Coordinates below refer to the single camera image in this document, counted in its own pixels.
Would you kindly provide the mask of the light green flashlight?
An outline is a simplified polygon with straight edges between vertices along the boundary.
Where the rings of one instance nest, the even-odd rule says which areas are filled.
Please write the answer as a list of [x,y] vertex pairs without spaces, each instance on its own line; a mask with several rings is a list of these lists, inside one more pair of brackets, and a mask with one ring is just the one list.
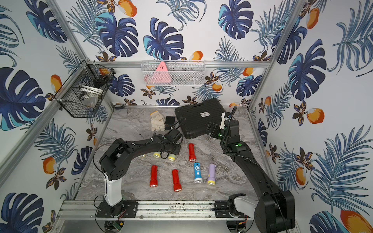
[[157,151],[153,153],[154,158],[160,158],[161,157],[161,152]]
[[176,155],[175,154],[168,154],[168,158],[167,158],[168,160],[170,160],[170,161],[175,161],[176,160]]

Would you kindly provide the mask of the red flashlight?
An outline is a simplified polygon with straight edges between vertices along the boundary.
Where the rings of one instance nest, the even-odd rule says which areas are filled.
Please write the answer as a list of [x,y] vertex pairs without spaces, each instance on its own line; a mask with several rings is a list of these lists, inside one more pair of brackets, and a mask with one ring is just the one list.
[[194,149],[194,144],[193,143],[189,143],[188,151],[189,151],[189,161],[190,162],[196,161],[196,155],[195,155],[195,149]]
[[174,192],[180,192],[182,190],[182,186],[180,184],[178,170],[173,170],[172,171],[172,176],[173,176],[173,189],[174,189]]
[[158,169],[158,166],[156,165],[153,165],[151,168],[150,187],[158,186],[157,169]]

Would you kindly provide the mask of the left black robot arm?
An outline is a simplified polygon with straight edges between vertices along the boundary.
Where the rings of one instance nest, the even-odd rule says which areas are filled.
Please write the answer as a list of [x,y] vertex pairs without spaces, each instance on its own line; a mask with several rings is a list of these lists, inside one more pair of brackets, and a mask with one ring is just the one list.
[[149,153],[178,155],[183,135],[171,129],[164,135],[154,133],[150,139],[124,141],[116,139],[100,158],[101,171],[105,176],[105,202],[116,206],[122,202],[121,182],[133,159]]

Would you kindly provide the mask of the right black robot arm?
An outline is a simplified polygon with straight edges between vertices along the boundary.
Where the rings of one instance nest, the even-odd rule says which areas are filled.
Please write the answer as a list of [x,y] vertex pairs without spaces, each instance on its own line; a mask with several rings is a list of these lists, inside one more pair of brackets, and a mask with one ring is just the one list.
[[226,211],[233,217],[253,218],[262,233],[278,233],[295,228],[295,200],[283,191],[256,161],[251,148],[241,140],[239,122],[226,120],[224,126],[210,123],[206,133],[220,140],[225,155],[244,172],[256,193],[251,198],[243,193],[229,196]]

